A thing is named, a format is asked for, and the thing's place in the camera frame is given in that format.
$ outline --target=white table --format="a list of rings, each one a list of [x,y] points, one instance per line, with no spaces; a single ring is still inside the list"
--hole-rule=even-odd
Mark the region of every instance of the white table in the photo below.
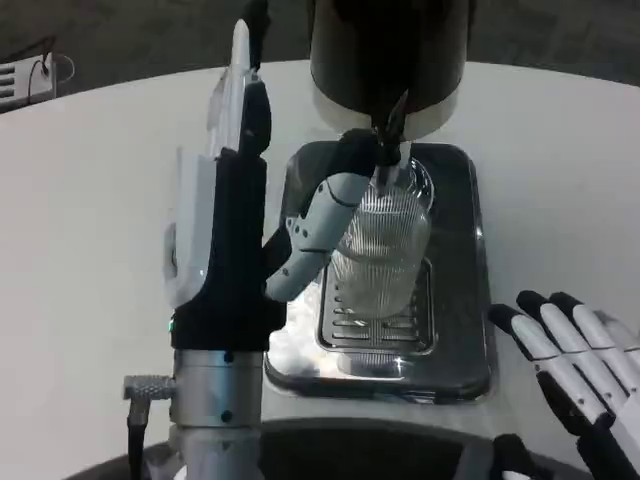
[[[116,85],[0,116],[0,465],[56,479],[123,454],[128,373],[171,370],[162,233],[175,150],[204,148],[221,70]],[[266,64],[273,109],[266,233],[287,159],[335,138],[307,62]],[[566,289],[635,329],[640,265],[640,90],[577,76],[467,65],[459,107],[428,141],[474,160],[494,301]],[[477,406],[299,399],[265,389],[265,419],[379,417],[492,436],[580,465],[504,335],[500,388]],[[154,408],[148,443],[166,438]]]

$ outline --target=floor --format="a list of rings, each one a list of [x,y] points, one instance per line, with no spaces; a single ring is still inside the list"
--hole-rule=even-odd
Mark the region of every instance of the floor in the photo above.
[[[469,59],[640,86],[640,0],[478,0]],[[75,77],[60,92],[219,66],[240,0],[0,0],[0,57],[54,33]],[[270,0],[265,59],[305,58],[305,0]]]

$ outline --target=coffee machine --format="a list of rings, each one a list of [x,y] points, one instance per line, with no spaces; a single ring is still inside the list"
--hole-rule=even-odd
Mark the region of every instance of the coffee machine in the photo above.
[[[475,1],[311,0],[308,11],[315,107],[336,132],[372,128],[389,155],[426,169],[431,234],[410,305],[392,317],[358,315],[327,266],[272,334],[267,376],[308,395],[477,399],[491,388],[495,347],[475,170],[455,146],[415,142],[453,114]],[[313,142],[291,158],[283,221],[300,212],[335,145]]]

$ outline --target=stainless steel tray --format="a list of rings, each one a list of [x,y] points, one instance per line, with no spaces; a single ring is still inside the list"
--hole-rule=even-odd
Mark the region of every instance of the stainless steel tray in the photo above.
[[[334,148],[335,142],[315,142],[292,157],[283,219],[297,215]],[[352,321],[361,319],[336,313],[341,306],[325,269],[289,304],[285,327],[271,336],[266,372],[274,384],[308,395],[442,403],[474,400],[491,387],[495,347],[485,318],[490,298],[473,163],[451,145],[414,144],[411,155],[426,166],[437,192],[414,310],[395,325],[357,326]]]

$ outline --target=silver metal joint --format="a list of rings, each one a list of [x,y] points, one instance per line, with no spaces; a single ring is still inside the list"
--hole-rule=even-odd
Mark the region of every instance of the silver metal joint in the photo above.
[[[171,420],[180,427],[257,427],[263,354],[179,350]]]

